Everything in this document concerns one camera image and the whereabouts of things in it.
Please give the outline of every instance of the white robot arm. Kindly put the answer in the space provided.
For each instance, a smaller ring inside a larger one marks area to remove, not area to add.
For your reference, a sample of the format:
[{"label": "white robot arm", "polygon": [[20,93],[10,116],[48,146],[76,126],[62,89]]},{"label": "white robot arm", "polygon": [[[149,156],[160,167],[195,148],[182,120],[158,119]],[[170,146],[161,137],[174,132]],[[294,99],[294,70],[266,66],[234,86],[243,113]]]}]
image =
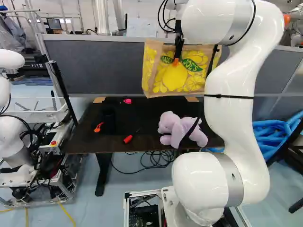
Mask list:
[{"label": "white robot arm", "polygon": [[224,207],[257,203],[269,191],[252,108],[257,73],[280,41],[284,19],[278,7],[262,0],[169,2],[169,9],[185,3],[179,15],[185,39],[230,45],[229,58],[206,79],[204,97],[205,118],[224,140],[224,153],[186,153],[172,168],[174,191],[187,215],[209,226]]},{"label": "white robot arm", "polygon": [[[25,63],[24,57],[14,51],[0,49],[0,69],[18,69]],[[0,110],[7,105],[10,82],[0,74]],[[24,124],[9,116],[0,117],[0,158],[12,167],[32,163],[20,134],[26,131]]]},{"label": "white robot arm", "polygon": [[[14,70],[21,68],[25,63],[24,57],[14,51],[0,49],[0,69]],[[9,100],[10,83],[1,75],[0,71],[0,108]]]}]

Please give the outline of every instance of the yellow cable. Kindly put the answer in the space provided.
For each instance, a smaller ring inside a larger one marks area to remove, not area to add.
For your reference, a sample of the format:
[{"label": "yellow cable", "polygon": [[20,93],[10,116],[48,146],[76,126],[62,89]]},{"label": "yellow cable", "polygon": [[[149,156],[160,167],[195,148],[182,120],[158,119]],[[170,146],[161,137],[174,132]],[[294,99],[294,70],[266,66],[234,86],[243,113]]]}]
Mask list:
[{"label": "yellow cable", "polygon": [[13,210],[14,208],[10,208],[10,209],[6,209],[6,210],[0,210],[0,212],[8,212],[8,211],[11,211]]},{"label": "yellow cable", "polygon": [[69,219],[72,222],[72,225],[74,227],[76,227],[76,222],[74,221],[74,219],[72,219],[71,215],[69,214],[69,212],[67,212],[67,210],[64,208],[64,206],[62,206],[62,204],[60,203],[60,201],[57,202],[59,204],[59,206],[61,207],[61,209],[65,212],[65,214],[69,217]]},{"label": "yellow cable", "polygon": [[28,209],[25,207],[25,225],[28,227]]}]

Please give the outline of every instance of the purple plush toy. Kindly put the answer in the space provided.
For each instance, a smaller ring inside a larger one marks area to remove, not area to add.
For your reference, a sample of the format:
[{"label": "purple plush toy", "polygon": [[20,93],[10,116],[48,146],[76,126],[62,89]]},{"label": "purple plush toy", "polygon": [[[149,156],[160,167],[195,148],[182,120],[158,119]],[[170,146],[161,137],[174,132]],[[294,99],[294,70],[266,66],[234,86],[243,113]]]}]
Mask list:
[{"label": "purple plush toy", "polygon": [[[164,112],[160,117],[158,133],[171,133],[171,135],[161,136],[161,144],[171,145],[173,148],[178,149],[182,138],[195,121],[196,118],[192,117],[183,117],[180,119],[179,116],[174,114],[172,111]],[[192,141],[196,141],[199,147],[205,147],[208,142],[208,138],[200,130],[199,124],[201,123],[202,121],[199,120],[198,125],[195,127],[189,138]]]}]

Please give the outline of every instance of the window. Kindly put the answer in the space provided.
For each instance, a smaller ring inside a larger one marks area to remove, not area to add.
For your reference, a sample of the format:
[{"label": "window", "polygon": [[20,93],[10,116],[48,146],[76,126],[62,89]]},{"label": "window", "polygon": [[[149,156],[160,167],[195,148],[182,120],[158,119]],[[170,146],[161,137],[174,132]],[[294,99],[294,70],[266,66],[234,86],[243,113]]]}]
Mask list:
[{"label": "window", "polygon": [[[65,19],[66,20],[66,23],[71,23],[71,19]],[[63,23],[64,24],[64,19],[60,19],[60,23]]]}]

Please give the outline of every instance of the table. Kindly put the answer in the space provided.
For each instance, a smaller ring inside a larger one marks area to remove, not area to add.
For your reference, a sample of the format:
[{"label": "table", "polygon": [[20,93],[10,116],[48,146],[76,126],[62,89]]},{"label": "table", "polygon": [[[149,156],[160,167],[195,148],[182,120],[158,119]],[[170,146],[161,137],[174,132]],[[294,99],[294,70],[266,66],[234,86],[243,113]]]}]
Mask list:
[{"label": "table", "polygon": [[[108,97],[102,103],[92,103],[83,114],[78,127],[73,131],[70,140],[63,149],[67,154],[96,154],[100,166],[96,196],[102,196],[104,193],[112,153],[173,150],[171,146],[164,146],[160,143],[161,135],[157,132],[160,116],[165,111],[171,110],[180,117],[196,117],[200,112],[202,119],[200,128],[209,138],[207,147],[224,146],[223,140],[207,125],[201,102],[188,102],[182,96],[151,99],[131,97],[132,104],[126,104],[124,99],[126,98]],[[102,121],[100,113],[106,110],[115,113],[112,121],[114,130],[101,126],[101,132],[94,133],[93,129],[98,122]],[[139,128],[140,131],[133,140],[129,144],[124,144],[123,139]],[[191,140],[184,140],[180,147],[181,149],[199,149],[197,144]]]}]

